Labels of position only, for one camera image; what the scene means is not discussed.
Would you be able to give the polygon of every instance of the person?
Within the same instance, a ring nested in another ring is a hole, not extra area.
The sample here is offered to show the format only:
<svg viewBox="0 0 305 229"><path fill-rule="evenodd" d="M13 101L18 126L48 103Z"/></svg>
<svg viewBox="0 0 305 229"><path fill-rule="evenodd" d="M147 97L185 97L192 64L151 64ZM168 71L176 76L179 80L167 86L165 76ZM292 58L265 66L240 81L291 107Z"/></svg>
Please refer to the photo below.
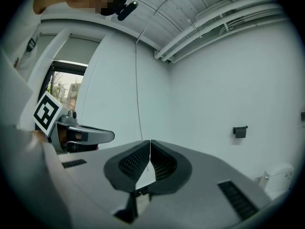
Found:
<svg viewBox="0 0 305 229"><path fill-rule="evenodd" d="M126 0L26 0L19 6L0 40L2 125L18 125L21 113L32 94L24 78L37 51L37 30L41 16L49 6L62 2L73 9L85 9L106 16L114 14ZM6 90L8 85L11 86L9 91ZM41 132L32 133L39 140L46 141Z"/></svg>

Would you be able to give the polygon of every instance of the ceiling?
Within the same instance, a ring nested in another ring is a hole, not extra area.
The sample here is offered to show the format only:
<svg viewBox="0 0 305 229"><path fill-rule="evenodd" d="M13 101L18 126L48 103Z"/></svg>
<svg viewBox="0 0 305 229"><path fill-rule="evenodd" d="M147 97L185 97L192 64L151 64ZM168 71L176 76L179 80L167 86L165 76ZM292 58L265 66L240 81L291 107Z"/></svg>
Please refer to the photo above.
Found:
<svg viewBox="0 0 305 229"><path fill-rule="evenodd" d="M53 5L45 11L42 20L71 19L91 21L116 28L128 33L141 41L151 45L156 50L161 50L182 31L190 27L190 22L196 22L196 16L223 0L135 0L138 8L124 21L118 21L117 15L101 16L74 10L67 4ZM215 22L213 18L203 25ZM187 38L197 33L193 31L184 36L176 45L183 43Z"/></svg>

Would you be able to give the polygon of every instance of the black vent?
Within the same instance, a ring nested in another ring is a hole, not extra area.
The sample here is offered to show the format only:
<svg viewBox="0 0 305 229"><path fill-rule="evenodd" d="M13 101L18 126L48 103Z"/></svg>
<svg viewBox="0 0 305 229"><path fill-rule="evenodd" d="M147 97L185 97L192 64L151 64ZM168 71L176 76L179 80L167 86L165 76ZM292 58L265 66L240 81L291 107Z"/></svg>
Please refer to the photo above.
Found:
<svg viewBox="0 0 305 229"><path fill-rule="evenodd" d="M65 162L62 165L66 169L66 168L71 168L74 166L80 166L82 164L86 164L86 161L83 159L79 159L79 160L74 160L74 161L70 161L70 162Z"/></svg>
<svg viewBox="0 0 305 229"><path fill-rule="evenodd" d="M258 209L243 195L231 181L218 184L232 207L242 220L248 219L258 212Z"/></svg>
<svg viewBox="0 0 305 229"><path fill-rule="evenodd" d="M150 144L135 151L119 162L119 169L134 182L137 182L149 162Z"/></svg>
<svg viewBox="0 0 305 229"><path fill-rule="evenodd" d="M154 144L151 145L151 162L157 181L166 179L177 168L177 160Z"/></svg>

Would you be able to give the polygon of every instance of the white surface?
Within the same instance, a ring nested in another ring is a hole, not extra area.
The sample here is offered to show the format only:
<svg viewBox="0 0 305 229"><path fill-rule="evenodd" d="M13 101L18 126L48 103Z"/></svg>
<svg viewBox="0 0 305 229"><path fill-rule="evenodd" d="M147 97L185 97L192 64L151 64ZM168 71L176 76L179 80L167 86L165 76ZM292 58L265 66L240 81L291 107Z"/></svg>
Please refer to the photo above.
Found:
<svg viewBox="0 0 305 229"><path fill-rule="evenodd" d="M41 21L41 15L34 13L33 2L34 0L25 0L20 4L0 40L0 45L12 65L23 57L27 45Z"/></svg>
<svg viewBox="0 0 305 229"><path fill-rule="evenodd" d="M293 178L293 171L282 173L276 176L268 176L266 172L259 183L259 186L271 198L275 199L281 194L288 192Z"/></svg>
<svg viewBox="0 0 305 229"><path fill-rule="evenodd" d="M288 22L241 32L171 66L174 142L223 159L250 178L268 164L303 163L305 59ZM233 127L249 126L246 139Z"/></svg>
<svg viewBox="0 0 305 229"><path fill-rule="evenodd" d="M269 176L276 176L293 170L294 168L289 163L273 164L266 168L266 172Z"/></svg>
<svg viewBox="0 0 305 229"><path fill-rule="evenodd" d="M47 46L46 50L42 53L37 63L35 64L35 67L28 80L28 86L33 90L33 94L25 106L20 118L20 128L23 130L35 130L35 123L32 118L32 113L37 104L43 80L53 62L54 56L65 44L69 38L69 35L70 30L68 28L62 30Z"/></svg>
<svg viewBox="0 0 305 229"><path fill-rule="evenodd" d="M0 47L0 124L17 125L33 91L13 68Z"/></svg>
<svg viewBox="0 0 305 229"><path fill-rule="evenodd" d="M171 141L168 64L156 61L153 48L137 45L138 96L143 140ZM120 32L107 35L91 59L76 104L83 125L111 130L115 139L100 149L141 140L138 116L135 39ZM137 188L155 181L148 165Z"/></svg>
<svg viewBox="0 0 305 229"><path fill-rule="evenodd" d="M98 42L69 38L54 59L89 64Z"/></svg>

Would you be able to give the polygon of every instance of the white wall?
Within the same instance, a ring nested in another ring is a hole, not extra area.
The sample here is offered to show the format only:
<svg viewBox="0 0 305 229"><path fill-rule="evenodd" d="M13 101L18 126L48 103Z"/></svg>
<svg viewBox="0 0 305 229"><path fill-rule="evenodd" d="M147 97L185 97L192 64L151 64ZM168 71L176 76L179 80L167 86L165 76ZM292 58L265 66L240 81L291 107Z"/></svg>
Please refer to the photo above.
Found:
<svg viewBox="0 0 305 229"><path fill-rule="evenodd" d="M172 142L169 64L154 59L153 48L137 44L138 95L144 140Z"/></svg>
<svg viewBox="0 0 305 229"><path fill-rule="evenodd" d="M105 36L93 55L76 103L79 122L115 133L100 149L141 140L170 142L170 81L168 64L153 57L153 48L137 44L121 32ZM151 163L136 188L155 181Z"/></svg>
<svg viewBox="0 0 305 229"><path fill-rule="evenodd" d="M305 59L288 22L213 43L171 65L173 137L250 178L268 164L297 170L305 148ZM235 139L234 126L249 126Z"/></svg>

